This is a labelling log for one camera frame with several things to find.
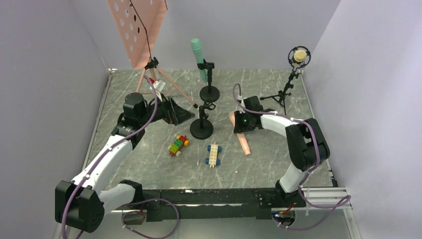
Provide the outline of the teal green microphone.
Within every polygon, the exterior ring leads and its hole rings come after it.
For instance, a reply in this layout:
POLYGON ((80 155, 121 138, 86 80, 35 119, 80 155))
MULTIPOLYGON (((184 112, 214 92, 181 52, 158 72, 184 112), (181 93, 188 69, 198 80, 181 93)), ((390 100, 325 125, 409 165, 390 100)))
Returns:
MULTIPOLYGON (((201 44, 201 42, 198 38, 193 38, 191 40, 191 49, 194 53, 197 65, 201 64, 202 66, 204 66, 202 44, 201 44)), ((200 75, 201 75, 202 80, 206 83, 207 82, 207 72, 206 72, 205 68, 200 69, 200 67, 198 66, 198 69, 200 71, 200 75)))

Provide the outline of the yellow cream microphone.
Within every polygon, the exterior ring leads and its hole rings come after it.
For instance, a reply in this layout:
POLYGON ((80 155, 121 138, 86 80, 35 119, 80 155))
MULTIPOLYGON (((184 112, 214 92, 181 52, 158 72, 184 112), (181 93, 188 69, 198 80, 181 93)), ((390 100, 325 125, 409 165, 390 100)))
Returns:
POLYGON ((293 54, 293 60, 295 63, 301 63, 306 60, 307 52, 305 50, 299 49, 294 52, 293 54))

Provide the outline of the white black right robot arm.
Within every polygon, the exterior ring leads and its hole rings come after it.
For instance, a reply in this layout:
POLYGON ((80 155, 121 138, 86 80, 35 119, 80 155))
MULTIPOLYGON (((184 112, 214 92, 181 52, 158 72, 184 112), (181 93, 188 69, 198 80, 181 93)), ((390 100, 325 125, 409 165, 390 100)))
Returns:
POLYGON ((296 119, 273 109, 264 109, 257 96, 235 98, 239 110, 230 114, 233 132, 237 135, 243 152, 251 153, 246 132, 266 129, 284 136, 287 140, 291 163, 277 181, 276 188, 284 197, 301 191, 310 174, 330 156, 318 121, 314 118, 296 119))

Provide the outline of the black shock-mount tripod stand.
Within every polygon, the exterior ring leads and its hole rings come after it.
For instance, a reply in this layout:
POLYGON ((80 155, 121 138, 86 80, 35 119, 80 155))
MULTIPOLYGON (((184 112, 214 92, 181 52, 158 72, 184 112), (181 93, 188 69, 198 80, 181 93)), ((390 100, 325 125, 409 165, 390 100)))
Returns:
POLYGON ((286 115, 287 110, 286 110, 285 100, 287 96, 291 95, 291 93, 289 93, 288 90, 294 88, 294 84, 292 83, 292 81, 299 77, 299 75, 301 74, 301 69, 306 67, 310 63, 311 57, 312 56, 311 56, 310 50, 305 46, 296 46, 292 48, 288 53, 288 63, 292 67, 292 70, 289 74, 287 83, 284 85, 283 90, 279 90, 278 93, 275 95, 260 97, 259 100, 273 99, 278 105, 280 105, 283 108, 284 114, 286 115), (299 49, 305 50, 308 55, 304 62, 295 63, 293 60, 293 54, 295 51, 299 49))

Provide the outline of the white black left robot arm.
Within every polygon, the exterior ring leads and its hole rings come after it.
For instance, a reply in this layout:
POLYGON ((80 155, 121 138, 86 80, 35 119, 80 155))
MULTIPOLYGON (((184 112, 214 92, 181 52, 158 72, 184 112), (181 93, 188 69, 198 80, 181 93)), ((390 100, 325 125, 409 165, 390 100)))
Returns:
POLYGON ((155 97, 152 103, 141 93, 125 97, 123 112, 100 153, 70 182, 61 181, 55 188, 55 220, 61 224, 64 239, 67 226, 92 233, 114 209, 144 201, 140 183, 123 180, 106 191, 103 186, 137 147, 150 123, 158 120, 178 123, 177 108, 176 102, 164 95, 155 97))

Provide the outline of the black round-base mic stand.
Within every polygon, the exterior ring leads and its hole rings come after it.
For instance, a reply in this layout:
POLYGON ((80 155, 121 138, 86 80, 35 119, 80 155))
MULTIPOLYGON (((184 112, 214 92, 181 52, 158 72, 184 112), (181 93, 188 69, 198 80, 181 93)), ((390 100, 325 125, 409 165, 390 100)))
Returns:
POLYGON ((199 96, 202 101, 216 102, 220 97, 220 92, 217 87, 212 85, 212 71, 214 69, 213 62, 207 62, 205 59, 203 63, 197 64, 200 70, 205 70, 207 72, 207 86, 203 87, 200 90, 199 96))

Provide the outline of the pink microphone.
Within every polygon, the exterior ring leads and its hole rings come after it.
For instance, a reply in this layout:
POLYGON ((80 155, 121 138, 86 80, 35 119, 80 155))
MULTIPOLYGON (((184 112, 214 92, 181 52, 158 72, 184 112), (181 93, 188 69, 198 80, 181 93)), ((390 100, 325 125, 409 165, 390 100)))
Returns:
MULTIPOLYGON (((228 116, 229 116, 229 119, 230 119, 232 125, 235 126, 235 115, 234 115, 234 112, 229 112, 228 116)), ((242 147, 243 153, 245 155, 250 155, 251 154, 251 150, 250 150, 249 144, 247 142, 247 139, 246 139, 244 133, 237 133, 236 135, 237 135, 238 140, 239 140, 239 143, 240 143, 240 145, 242 147)))

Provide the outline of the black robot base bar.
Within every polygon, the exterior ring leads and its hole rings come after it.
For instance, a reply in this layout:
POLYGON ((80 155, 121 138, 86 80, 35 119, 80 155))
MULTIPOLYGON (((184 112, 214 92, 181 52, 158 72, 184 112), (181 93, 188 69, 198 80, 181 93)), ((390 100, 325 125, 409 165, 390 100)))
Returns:
POLYGON ((275 188, 143 190, 124 209, 143 209, 147 222, 170 219, 256 218, 270 220, 275 211, 304 208, 298 193, 275 188))

